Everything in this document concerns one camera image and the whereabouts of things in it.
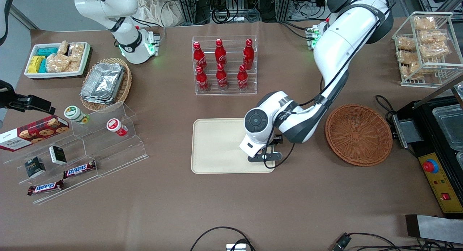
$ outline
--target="yellow control panel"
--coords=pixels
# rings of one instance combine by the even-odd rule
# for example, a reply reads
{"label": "yellow control panel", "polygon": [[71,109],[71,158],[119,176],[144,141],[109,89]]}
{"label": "yellow control panel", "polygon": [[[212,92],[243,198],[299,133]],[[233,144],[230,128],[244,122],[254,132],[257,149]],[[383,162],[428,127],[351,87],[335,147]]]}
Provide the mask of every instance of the yellow control panel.
{"label": "yellow control panel", "polygon": [[463,213],[463,207],[435,153],[418,158],[444,213]]}

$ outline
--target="wicker basket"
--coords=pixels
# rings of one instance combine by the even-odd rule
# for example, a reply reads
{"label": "wicker basket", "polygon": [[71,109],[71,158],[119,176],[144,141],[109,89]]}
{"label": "wicker basket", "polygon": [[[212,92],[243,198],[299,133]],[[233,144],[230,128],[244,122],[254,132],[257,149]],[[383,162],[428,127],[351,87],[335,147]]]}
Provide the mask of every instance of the wicker basket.
{"label": "wicker basket", "polygon": [[325,134],[334,153],[357,166],[379,164],[392,149],[392,134],[387,122],[361,105],[335,109],[326,121]]}
{"label": "wicker basket", "polygon": [[[127,63],[120,60],[119,58],[108,58],[108,59],[101,60],[99,63],[109,63],[109,64],[117,63],[121,66],[124,66],[124,68],[126,69],[124,72],[123,80],[119,87],[119,91],[116,96],[115,103],[124,102],[127,99],[127,96],[129,95],[130,86],[132,85],[132,73],[130,72],[129,66],[127,66]],[[85,80],[84,80],[82,87],[84,87],[88,79],[88,76],[90,75],[90,73],[92,72],[95,66],[96,64],[91,68],[91,70],[88,71],[87,75],[85,76]],[[92,111],[98,111],[108,106],[105,104],[90,103],[90,102],[85,101],[83,98],[81,98],[81,101],[86,109],[89,109]]]}

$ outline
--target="snickers bar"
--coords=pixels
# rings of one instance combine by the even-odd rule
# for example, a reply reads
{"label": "snickers bar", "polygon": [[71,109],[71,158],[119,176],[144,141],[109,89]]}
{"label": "snickers bar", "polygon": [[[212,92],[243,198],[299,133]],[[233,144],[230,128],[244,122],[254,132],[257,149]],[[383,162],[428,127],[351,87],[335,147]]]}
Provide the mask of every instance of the snickers bar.
{"label": "snickers bar", "polygon": [[63,171],[63,179],[66,179],[67,177],[77,175],[79,173],[88,171],[88,170],[94,170],[96,169],[96,163],[95,161],[89,162],[87,164],[81,165],[79,167],[75,167],[71,170],[65,170]]}
{"label": "snickers bar", "polygon": [[27,194],[31,196],[31,195],[42,193],[42,192],[52,192],[56,190],[63,190],[63,188],[64,188],[64,182],[63,180],[59,180],[58,182],[48,183],[45,185],[30,186],[27,191]]}

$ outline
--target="bottle cap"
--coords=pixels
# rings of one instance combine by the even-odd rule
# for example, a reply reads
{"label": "bottle cap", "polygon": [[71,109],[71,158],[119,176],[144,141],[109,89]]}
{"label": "bottle cap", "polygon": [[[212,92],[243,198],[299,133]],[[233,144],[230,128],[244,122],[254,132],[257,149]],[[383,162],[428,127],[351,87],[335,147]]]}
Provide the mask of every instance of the bottle cap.
{"label": "bottle cap", "polygon": [[81,109],[79,109],[76,106],[68,106],[64,110],[64,116],[68,118],[69,120],[77,119],[79,118],[80,115],[81,115]]}
{"label": "bottle cap", "polygon": [[195,48],[195,50],[200,50],[201,49],[200,43],[199,42],[193,43],[193,48]]}
{"label": "bottle cap", "polygon": [[122,127],[122,124],[120,123],[120,121],[116,118],[113,118],[113,119],[110,119],[107,123],[106,123],[106,128],[108,128],[108,130],[110,131],[119,131],[119,129]]}

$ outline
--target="white tray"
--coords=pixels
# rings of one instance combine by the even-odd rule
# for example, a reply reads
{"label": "white tray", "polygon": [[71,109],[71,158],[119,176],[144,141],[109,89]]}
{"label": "white tray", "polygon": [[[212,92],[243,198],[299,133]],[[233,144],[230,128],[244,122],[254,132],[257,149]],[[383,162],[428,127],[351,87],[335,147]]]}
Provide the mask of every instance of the white tray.
{"label": "white tray", "polygon": [[59,45],[60,45],[60,43],[49,43],[49,44],[37,44],[37,45],[34,45],[34,47],[32,48],[32,52],[30,52],[29,59],[27,61],[27,65],[26,65],[26,68],[24,70],[24,75],[27,76],[28,78],[31,78],[31,79],[68,78],[68,77],[72,77],[72,76],[82,75],[84,73],[85,66],[86,66],[87,59],[88,59],[88,55],[90,53],[90,44],[88,44],[87,42],[69,42],[69,43],[83,43],[83,44],[85,44],[84,54],[82,55],[82,60],[81,60],[81,64],[79,66],[78,71],[61,72],[61,73],[28,73],[27,69],[28,69],[28,67],[30,65],[30,61],[32,60],[33,56],[37,55],[37,50],[39,48],[54,48],[54,47],[58,48]]}
{"label": "white tray", "polygon": [[[198,119],[193,124],[191,170],[196,174],[270,173],[263,162],[248,162],[239,147],[246,131],[243,118]],[[275,162],[267,162],[269,167]]]}

